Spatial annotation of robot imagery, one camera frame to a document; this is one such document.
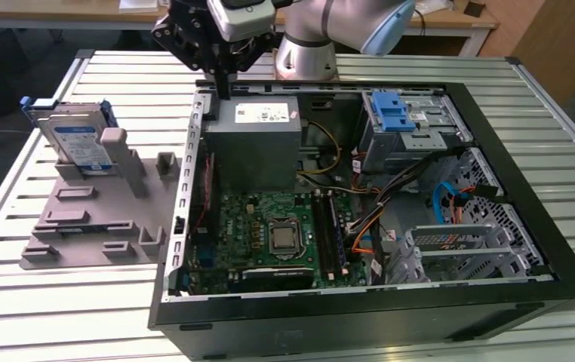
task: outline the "yellow wire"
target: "yellow wire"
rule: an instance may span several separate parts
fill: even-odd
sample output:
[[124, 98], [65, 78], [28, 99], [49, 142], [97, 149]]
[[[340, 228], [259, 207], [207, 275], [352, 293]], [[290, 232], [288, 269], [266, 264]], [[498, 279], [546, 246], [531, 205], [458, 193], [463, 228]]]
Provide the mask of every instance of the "yellow wire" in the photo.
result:
[[339, 162], [340, 162], [340, 146], [339, 146], [339, 142], [336, 142], [336, 138], [332, 136], [332, 134], [330, 133], [330, 131], [324, 128], [324, 126], [322, 126], [320, 125], [320, 123], [316, 123], [316, 122], [314, 122], [314, 121], [310, 121], [310, 123], [312, 124], [312, 125], [315, 125], [316, 127], [319, 127], [319, 129], [323, 131], [323, 133], [330, 137], [330, 139], [331, 139], [331, 142], [334, 142], [335, 143], [335, 146], [336, 146], [336, 160], [335, 160], [335, 163], [330, 166], [330, 167], [326, 167], [326, 168], [323, 168], [322, 170], [312, 170], [312, 171], [299, 171], [298, 173], [300, 173], [300, 174], [306, 174], [306, 175], [318, 175], [318, 174], [320, 174], [320, 173], [326, 173], [327, 171], [330, 171], [330, 170], [332, 170], [335, 167], [336, 167], [336, 165], [339, 164]]

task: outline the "red wire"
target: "red wire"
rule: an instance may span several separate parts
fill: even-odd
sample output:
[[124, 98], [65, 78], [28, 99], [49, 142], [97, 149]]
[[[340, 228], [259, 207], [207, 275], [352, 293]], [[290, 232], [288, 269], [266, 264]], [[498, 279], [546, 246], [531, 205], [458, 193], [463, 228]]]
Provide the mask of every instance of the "red wire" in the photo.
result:
[[209, 192], [209, 187], [208, 187], [208, 174], [209, 173], [211, 173], [211, 162], [209, 162], [209, 159], [207, 157], [207, 170], [204, 172], [204, 209], [203, 209], [201, 214], [199, 215], [197, 223], [195, 224], [193, 230], [191, 231], [192, 234], [195, 233], [195, 231], [197, 231], [199, 224], [201, 224], [203, 219], [204, 219], [204, 215], [207, 215], [208, 202], [211, 201], [211, 192]]

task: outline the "white label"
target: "white label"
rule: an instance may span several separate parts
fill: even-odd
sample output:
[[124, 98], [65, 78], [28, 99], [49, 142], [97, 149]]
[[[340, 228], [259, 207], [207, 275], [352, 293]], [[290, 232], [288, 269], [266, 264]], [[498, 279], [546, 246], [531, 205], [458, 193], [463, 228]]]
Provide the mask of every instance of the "white label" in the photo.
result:
[[372, 265], [371, 265], [371, 267], [372, 267], [372, 270], [375, 271], [376, 275], [379, 275], [379, 276], [380, 276], [380, 273], [383, 272], [384, 267], [383, 267], [383, 266], [380, 266], [380, 264], [379, 264], [379, 262], [376, 261], [376, 259], [372, 259]]
[[236, 123], [290, 122], [287, 103], [240, 103], [236, 106]]
[[362, 164], [360, 164], [360, 160], [351, 160], [351, 169], [352, 171], [355, 171], [356, 173], [360, 173], [360, 169], [362, 169]]
[[100, 135], [95, 127], [55, 127], [55, 137], [60, 147], [85, 173], [104, 173], [112, 166], [104, 146], [99, 143]]
[[426, 113], [423, 112], [410, 113], [410, 119], [414, 121], [428, 121], [428, 117], [426, 117]]

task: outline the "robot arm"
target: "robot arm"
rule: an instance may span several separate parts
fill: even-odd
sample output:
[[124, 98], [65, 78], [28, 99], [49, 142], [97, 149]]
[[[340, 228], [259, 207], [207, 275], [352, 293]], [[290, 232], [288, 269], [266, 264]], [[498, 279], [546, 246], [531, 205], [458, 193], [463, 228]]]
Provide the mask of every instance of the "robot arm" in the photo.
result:
[[172, 0], [153, 39], [216, 83], [220, 99], [231, 82], [274, 46], [276, 9], [290, 8], [278, 72], [287, 79], [335, 75], [334, 41], [366, 54], [386, 54], [403, 36], [414, 0]]

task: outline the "desk leg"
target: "desk leg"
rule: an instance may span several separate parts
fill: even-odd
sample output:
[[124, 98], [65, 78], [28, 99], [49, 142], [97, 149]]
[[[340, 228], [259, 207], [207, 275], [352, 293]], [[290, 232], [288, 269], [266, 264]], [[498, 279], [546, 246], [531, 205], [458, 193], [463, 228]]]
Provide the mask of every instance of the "desk leg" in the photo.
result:
[[472, 29], [470, 38], [468, 40], [466, 40], [464, 47], [462, 48], [462, 52], [459, 53], [460, 57], [476, 57], [479, 55], [479, 51], [482, 50], [482, 46], [487, 41], [490, 32], [491, 32], [491, 29], [488, 28]]

